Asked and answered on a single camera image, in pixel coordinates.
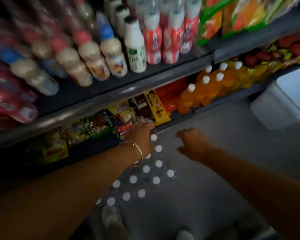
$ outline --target silver bangle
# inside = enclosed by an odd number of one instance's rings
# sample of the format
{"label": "silver bangle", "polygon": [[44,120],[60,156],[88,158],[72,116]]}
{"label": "silver bangle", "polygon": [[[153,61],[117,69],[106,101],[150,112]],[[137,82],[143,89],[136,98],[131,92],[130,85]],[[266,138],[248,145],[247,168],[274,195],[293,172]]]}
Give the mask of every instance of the silver bangle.
{"label": "silver bangle", "polygon": [[139,152],[141,154],[141,160],[135,161],[132,165],[139,165],[142,162],[142,160],[143,160],[143,154],[142,154],[141,149],[138,147],[138,145],[136,143],[132,142],[132,141],[129,141],[129,140],[121,142],[119,145],[121,145],[121,144],[129,144],[129,145],[132,145],[133,147],[138,148],[138,150],[139,150]]}

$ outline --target hand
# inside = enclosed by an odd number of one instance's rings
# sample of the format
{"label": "hand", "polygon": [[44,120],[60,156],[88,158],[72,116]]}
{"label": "hand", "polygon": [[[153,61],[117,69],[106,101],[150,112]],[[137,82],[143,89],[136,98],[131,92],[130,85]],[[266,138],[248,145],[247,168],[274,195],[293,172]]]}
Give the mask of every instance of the hand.
{"label": "hand", "polygon": [[177,150],[193,161],[202,162],[204,154],[215,148],[205,135],[195,128],[180,130],[176,133],[176,137],[179,137],[184,144]]}
{"label": "hand", "polygon": [[132,141],[140,148],[143,154],[143,158],[149,155],[154,145],[150,141],[150,131],[155,128],[153,122],[138,122],[131,126],[130,132],[127,137],[124,138],[125,141]]}

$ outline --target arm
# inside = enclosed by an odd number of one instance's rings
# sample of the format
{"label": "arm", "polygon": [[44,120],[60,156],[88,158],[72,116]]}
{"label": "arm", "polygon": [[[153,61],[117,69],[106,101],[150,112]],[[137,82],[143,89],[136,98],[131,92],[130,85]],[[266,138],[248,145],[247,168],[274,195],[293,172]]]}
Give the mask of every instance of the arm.
{"label": "arm", "polygon": [[176,134],[178,151],[211,168],[238,191],[280,234],[300,239],[300,182],[271,173],[213,147],[194,128]]}
{"label": "arm", "polygon": [[[147,156],[153,123],[134,126],[127,140]],[[68,239],[139,150],[122,144],[24,185],[0,198],[0,239]]]}

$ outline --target floor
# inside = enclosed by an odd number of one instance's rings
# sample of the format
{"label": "floor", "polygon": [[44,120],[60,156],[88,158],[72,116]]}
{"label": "floor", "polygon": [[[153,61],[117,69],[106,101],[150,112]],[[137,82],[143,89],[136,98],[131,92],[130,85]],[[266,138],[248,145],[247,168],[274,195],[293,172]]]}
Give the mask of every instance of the floor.
{"label": "floor", "polygon": [[[176,177],[148,184],[143,199],[132,197],[120,206],[124,224],[134,240],[174,239],[187,228],[196,240],[207,238],[238,217],[254,212],[231,186],[212,170],[180,155],[178,130],[194,127],[215,145],[271,171],[300,179],[300,124],[281,131],[266,130],[249,109],[248,100],[202,113],[158,135],[164,164]],[[89,221],[103,239],[100,207]]]}

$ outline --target shoe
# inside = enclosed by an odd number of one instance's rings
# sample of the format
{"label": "shoe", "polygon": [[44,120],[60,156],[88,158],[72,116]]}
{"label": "shoe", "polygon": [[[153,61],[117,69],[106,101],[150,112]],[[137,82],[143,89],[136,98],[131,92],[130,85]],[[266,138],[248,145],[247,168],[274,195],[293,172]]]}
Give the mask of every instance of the shoe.
{"label": "shoe", "polygon": [[176,235],[176,240],[195,240],[191,232],[187,230],[180,230]]}
{"label": "shoe", "polygon": [[121,220],[120,210],[115,206],[105,205],[101,211],[101,219],[105,229],[107,230],[111,224],[124,227]]}

